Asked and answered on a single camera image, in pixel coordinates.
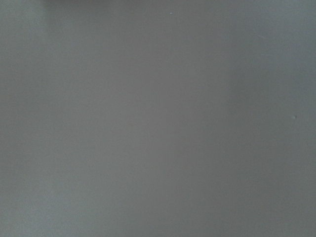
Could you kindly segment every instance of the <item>gray background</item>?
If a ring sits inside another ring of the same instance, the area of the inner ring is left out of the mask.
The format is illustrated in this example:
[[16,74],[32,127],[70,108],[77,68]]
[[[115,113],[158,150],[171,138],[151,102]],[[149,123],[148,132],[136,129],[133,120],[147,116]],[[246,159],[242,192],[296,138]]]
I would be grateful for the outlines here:
[[316,1],[0,0],[1,237],[314,237]]

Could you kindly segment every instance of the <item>gray wall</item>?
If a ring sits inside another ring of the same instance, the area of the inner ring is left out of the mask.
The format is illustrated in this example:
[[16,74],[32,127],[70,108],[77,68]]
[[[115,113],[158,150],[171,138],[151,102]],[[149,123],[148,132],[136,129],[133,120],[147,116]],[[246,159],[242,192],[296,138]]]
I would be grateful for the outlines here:
[[314,0],[1,0],[0,237],[313,237]]

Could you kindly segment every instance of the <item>gray surface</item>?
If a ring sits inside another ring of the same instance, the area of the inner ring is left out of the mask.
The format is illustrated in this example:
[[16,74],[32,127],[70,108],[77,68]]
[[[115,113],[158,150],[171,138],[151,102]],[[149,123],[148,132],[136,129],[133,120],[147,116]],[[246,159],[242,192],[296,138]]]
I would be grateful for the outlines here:
[[1,237],[314,237],[314,0],[1,0]]

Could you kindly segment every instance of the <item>smooth gray surface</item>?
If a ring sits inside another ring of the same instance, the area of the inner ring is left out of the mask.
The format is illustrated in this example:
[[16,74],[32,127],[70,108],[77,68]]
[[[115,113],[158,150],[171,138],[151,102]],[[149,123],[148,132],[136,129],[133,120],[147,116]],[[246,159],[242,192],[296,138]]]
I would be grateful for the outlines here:
[[0,0],[0,237],[314,237],[316,1]]

